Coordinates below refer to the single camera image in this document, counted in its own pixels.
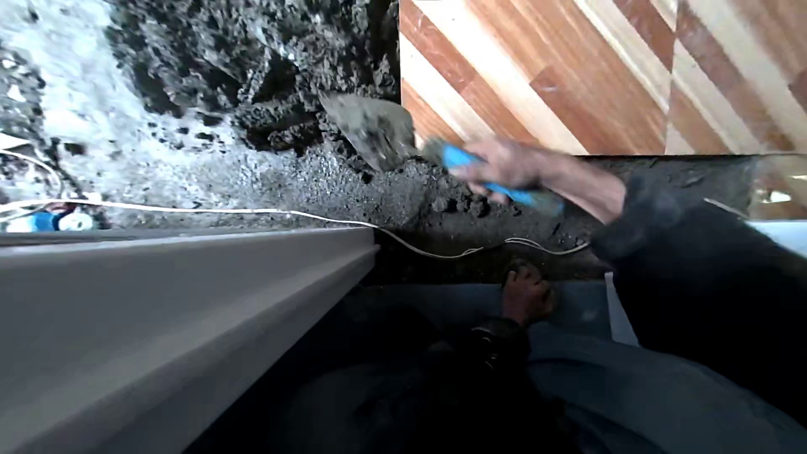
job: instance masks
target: dark clothing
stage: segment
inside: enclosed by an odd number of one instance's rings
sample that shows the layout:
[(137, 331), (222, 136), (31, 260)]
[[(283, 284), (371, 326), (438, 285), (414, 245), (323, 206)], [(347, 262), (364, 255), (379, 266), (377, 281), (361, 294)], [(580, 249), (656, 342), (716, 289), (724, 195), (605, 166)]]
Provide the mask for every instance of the dark clothing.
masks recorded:
[(703, 200), (628, 187), (596, 255), (645, 348), (691, 359), (807, 427), (807, 260)]

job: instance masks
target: trowel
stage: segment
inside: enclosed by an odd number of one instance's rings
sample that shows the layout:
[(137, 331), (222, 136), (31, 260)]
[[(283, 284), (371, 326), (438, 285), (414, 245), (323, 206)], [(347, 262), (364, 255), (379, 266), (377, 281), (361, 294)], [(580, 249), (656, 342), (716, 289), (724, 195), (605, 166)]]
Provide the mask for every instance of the trowel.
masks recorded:
[[(483, 162), (482, 158), (436, 137), (429, 138), (423, 149), (417, 149), (412, 116), (399, 104), (356, 95), (321, 95), (320, 101), (359, 155), (379, 172), (394, 170), (416, 156), (446, 169)], [(551, 191), (523, 191), (495, 183), (484, 186), (547, 216), (557, 216), (563, 211), (563, 200)]]

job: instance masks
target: trowel blade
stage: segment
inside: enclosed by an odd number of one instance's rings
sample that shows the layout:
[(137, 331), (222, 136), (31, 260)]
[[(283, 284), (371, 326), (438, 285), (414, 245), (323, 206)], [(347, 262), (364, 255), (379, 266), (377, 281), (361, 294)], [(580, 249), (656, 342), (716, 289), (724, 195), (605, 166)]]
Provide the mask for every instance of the trowel blade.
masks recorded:
[(399, 104), (356, 95), (321, 95), (331, 121), (375, 170), (394, 170), (417, 155), (412, 116)]

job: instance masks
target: gray metal beam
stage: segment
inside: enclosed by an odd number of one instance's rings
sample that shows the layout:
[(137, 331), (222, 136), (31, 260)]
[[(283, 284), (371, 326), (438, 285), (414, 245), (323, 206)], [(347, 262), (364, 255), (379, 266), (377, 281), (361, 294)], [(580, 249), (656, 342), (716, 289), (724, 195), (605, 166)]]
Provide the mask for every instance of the gray metal beam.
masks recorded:
[(373, 266), (371, 229), (0, 249), (0, 452), (179, 452)]

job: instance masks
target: wooden floor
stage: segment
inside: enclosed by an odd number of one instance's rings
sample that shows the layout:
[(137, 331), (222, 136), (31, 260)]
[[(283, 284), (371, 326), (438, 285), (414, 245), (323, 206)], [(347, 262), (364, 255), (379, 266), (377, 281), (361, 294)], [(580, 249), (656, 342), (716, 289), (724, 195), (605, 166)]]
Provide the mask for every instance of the wooden floor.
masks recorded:
[(401, 0), (422, 140), (807, 153), (806, 0)]

